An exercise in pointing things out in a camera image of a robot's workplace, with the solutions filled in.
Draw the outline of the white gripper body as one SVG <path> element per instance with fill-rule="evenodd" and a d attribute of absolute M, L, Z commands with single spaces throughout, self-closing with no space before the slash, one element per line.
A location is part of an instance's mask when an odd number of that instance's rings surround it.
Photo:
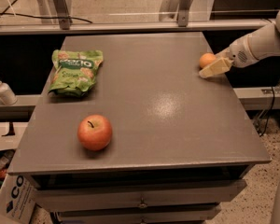
<path fill-rule="evenodd" d="M 250 48 L 248 35 L 236 39 L 229 45 L 229 58 L 237 68 L 245 68 L 259 61 Z"/>

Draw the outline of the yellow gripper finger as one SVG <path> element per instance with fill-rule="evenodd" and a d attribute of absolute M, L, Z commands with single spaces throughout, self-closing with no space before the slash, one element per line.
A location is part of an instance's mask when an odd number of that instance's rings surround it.
<path fill-rule="evenodd" d="M 213 77 L 216 75 L 224 74 L 231 70 L 232 60 L 228 58 L 218 58 L 212 63 L 204 67 L 200 72 L 199 76 L 201 78 Z"/>
<path fill-rule="evenodd" d="M 229 58 L 230 57 L 230 49 L 225 48 L 222 51 L 215 54 L 217 58 Z"/>

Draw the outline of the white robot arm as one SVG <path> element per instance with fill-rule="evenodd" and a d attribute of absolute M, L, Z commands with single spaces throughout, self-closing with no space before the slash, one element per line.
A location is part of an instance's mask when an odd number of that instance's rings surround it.
<path fill-rule="evenodd" d="M 280 56 L 280 10 L 274 22 L 234 40 L 227 48 L 212 55 L 213 59 L 203 63 L 200 58 L 201 78 L 226 73 L 232 67 L 245 68 L 273 56 Z M 273 203 L 270 224 L 280 224 L 280 179 Z"/>

